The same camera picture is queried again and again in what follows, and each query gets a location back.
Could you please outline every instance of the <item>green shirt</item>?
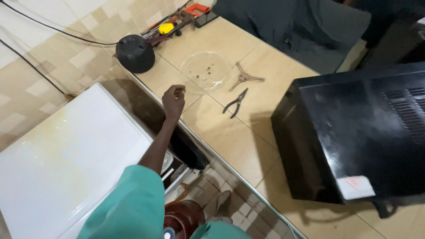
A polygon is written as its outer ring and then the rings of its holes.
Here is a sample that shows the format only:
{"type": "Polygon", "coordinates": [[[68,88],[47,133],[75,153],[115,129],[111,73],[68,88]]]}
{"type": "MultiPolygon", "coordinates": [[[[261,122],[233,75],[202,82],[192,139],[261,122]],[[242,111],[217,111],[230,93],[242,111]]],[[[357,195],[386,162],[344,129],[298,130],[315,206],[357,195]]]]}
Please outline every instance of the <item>green shirt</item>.
{"type": "MultiPolygon", "coordinates": [[[[165,199],[161,177],[151,169],[131,165],[116,188],[94,210],[77,239],[162,239],[165,199]]],[[[209,222],[190,239],[250,239],[235,225],[209,222]]]]}

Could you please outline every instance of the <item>white appliance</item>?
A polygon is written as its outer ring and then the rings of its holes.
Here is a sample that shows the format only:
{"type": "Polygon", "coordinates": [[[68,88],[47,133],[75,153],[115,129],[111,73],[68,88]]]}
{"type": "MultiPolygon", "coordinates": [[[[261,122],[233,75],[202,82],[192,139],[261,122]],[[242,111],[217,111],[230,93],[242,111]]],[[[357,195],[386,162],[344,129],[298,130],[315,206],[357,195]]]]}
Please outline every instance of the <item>white appliance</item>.
{"type": "Polygon", "coordinates": [[[0,153],[0,210],[12,238],[75,238],[151,142],[93,85],[0,153]]]}

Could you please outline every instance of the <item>hand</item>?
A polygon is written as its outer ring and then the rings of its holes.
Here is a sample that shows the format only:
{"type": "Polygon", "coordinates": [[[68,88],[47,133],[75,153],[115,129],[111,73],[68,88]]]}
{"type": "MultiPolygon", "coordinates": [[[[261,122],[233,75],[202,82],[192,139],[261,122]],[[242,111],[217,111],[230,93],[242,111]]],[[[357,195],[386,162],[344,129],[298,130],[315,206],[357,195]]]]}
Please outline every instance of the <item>hand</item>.
{"type": "Polygon", "coordinates": [[[166,120],[177,124],[184,107],[184,93],[186,92],[184,85],[172,85],[162,97],[166,120]]]}

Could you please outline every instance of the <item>black-handled pliers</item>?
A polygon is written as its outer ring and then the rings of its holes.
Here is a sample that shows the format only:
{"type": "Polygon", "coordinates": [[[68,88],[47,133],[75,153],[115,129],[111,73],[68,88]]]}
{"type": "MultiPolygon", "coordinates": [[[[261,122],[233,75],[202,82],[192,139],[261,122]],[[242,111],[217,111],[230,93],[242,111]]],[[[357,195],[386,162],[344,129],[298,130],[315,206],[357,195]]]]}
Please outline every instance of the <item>black-handled pliers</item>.
{"type": "Polygon", "coordinates": [[[233,104],[237,104],[237,106],[236,106],[236,110],[235,110],[235,112],[232,114],[232,116],[230,117],[230,118],[233,118],[233,117],[235,117],[236,116],[236,114],[238,113],[238,111],[239,111],[239,108],[240,108],[240,106],[241,106],[241,101],[242,101],[242,99],[245,97],[245,95],[247,94],[247,91],[248,91],[248,88],[246,88],[239,96],[238,96],[238,98],[237,99],[235,99],[234,101],[232,101],[232,102],[230,102],[228,105],[226,105],[226,107],[224,108],[224,110],[223,110],[223,114],[226,112],[226,110],[231,106],[231,105],[233,105],[233,104]]]}

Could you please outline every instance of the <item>countertop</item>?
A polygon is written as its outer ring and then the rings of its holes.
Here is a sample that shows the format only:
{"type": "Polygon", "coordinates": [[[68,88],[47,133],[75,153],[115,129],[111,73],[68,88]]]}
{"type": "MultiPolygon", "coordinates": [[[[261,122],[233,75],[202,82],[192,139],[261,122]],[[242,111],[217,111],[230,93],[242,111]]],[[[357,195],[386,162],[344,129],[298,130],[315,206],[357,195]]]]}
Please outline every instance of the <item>countertop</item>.
{"type": "Polygon", "coordinates": [[[161,43],[151,70],[137,77],[158,97],[186,77],[179,71],[189,56],[215,51],[232,64],[240,61],[249,74],[264,83],[248,81],[234,91],[238,69],[228,72],[232,81],[209,95],[186,92],[183,121],[219,153],[253,187],[307,238],[425,238],[425,207],[402,207],[389,219],[379,219],[371,204],[334,205],[292,199],[272,132],[270,116],[296,78],[317,73],[219,17],[193,31],[161,43]],[[224,107],[246,88],[241,108],[224,107]]]}

